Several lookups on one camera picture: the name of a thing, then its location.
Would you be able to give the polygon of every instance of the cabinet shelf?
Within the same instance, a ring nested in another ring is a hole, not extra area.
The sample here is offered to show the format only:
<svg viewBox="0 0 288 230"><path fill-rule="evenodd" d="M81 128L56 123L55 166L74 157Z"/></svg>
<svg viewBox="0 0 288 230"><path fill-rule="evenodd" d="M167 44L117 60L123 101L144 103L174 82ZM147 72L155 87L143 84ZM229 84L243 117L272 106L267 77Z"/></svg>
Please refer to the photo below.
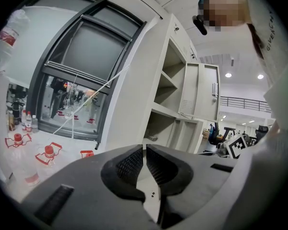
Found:
<svg viewBox="0 0 288 230"><path fill-rule="evenodd" d="M157 103L153 103L152 112L158 113L167 117L179 118L179 114Z"/></svg>
<svg viewBox="0 0 288 230"><path fill-rule="evenodd" d="M164 71L162 71L158 88L167 87L174 87L176 89L178 88L178 86L173 82L173 80Z"/></svg>

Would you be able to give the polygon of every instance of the red label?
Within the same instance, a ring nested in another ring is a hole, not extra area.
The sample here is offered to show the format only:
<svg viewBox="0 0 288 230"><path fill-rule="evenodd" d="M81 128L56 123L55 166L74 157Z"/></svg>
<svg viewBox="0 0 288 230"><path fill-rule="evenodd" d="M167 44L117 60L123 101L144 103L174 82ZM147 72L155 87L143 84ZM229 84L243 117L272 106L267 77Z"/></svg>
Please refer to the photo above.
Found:
<svg viewBox="0 0 288 230"><path fill-rule="evenodd" d="M0 39L11 46L13 46L16 41L16 39L12 35L8 34L3 30L0 32Z"/></svg>
<svg viewBox="0 0 288 230"><path fill-rule="evenodd" d="M33 183L35 182L36 180L38 180L38 174L36 173L35 175L31 176L31 177L27 177L25 178L25 181L27 183Z"/></svg>

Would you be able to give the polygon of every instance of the white cabinet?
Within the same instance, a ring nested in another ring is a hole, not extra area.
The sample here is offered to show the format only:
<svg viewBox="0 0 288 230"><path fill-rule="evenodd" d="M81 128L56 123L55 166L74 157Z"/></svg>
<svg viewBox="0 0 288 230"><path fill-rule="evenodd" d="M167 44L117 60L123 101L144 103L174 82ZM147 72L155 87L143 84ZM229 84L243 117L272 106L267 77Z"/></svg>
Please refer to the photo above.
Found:
<svg viewBox="0 0 288 230"><path fill-rule="evenodd" d="M195 49L191 40L190 40L190 61L189 62L191 62L191 63L199 62L198 58L197 58L196 49Z"/></svg>
<svg viewBox="0 0 288 230"><path fill-rule="evenodd" d="M204 124L180 114L216 120L218 97L211 94L212 83L219 83L217 66L196 63L196 58L192 42L174 15L150 29L115 96L105 147L158 144L193 153Z"/></svg>
<svg viewBox="0 0 288 230"><path fill-rule="evenodd" d="M171 31L171 38L173 39L173 42L175 43L176 47L182 52L186 60L189 59L190 54L190 38L187 34L187 32L182 27L181 23L177 18L172 15L171 25L170 25L170 31Z"/></svg>
<svg viewBox="0 0 288 230"><path fill-rule="evenodd" d="M187 63L179 113L217 122L219 84L218 66Z"/></svg>

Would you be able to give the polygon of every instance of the water bottle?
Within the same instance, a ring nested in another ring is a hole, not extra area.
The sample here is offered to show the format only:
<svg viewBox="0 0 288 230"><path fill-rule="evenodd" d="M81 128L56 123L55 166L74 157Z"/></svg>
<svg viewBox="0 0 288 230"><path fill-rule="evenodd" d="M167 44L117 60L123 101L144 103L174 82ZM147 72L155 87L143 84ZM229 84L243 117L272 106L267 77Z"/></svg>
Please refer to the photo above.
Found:
<svg viewBox="0 0 288 230"><path fill-rule="evenodd" d="M36 133L38 131L38 119L36 118L36 115L33 115L32 118L32 132Z"/></svg>
<svg viewBox="0 0 288 230"><path fill-rule="evenodd" d="M25 122L26 122L26 120L27 120L27 114L26 114L25 106L24 106L23 112L21 114L21 126L22 126L23 131L25 131Z"/></svg>
<svg viewBox="0 0 288 230"><path fill-rule="evenodd" d="M4 72L9 66L13 53L13 46L19 35L29 25L29 18L24 10L14 11L6 26L0 31L0 72Z"/></svg>
<svg viewBox="0 0 288 230"><path fill-rule="evenodd" d="M28 135L21 134L14 135L14 144L8 146L9 165L13 171L16 181L28 186L33 186L39 183L40 179L36 170L34 162L34 155L32 154L32 141Z"/></svg>
<svg viewBox="0 0 288 230"><path fill-rule="evenodd" d="M27 114L27 119L25 121L25 129L28 133L31 133L32 132L32 117L31 117L31 112L28 111L28 114Z"/></svg>
<svg viewBox="0 0 288 230"><path fill-rule="evenodd" d="M49 146L45 146L42 153L35 156L37 173L42 180L49 178L71 162L67 154L60 153L61 149L61 145L52 142Z"/></svg>
<svg viewBox="0 0 288 230"><path fill-rule="evenodd" d="M13 111L10 111L10 114L9 114L9 130L10 131L14 131L15 130Z"/></svg>

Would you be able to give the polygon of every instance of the railing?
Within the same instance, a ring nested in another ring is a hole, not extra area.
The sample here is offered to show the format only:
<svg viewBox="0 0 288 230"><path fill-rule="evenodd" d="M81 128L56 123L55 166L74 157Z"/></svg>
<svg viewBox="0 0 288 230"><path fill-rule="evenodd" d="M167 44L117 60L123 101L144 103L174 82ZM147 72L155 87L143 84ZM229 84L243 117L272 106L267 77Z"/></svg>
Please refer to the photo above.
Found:
<svg viewBox="0 0 288 230"><path fill-rule="evenodd" d="M225 106L244 108L244 109L252 109L252 110L262 111L262 112L267 112L267 113L271 112L271 108L269 107L267 102L251 100L251 99L221 96L220 104L225 105Z"/></svg>

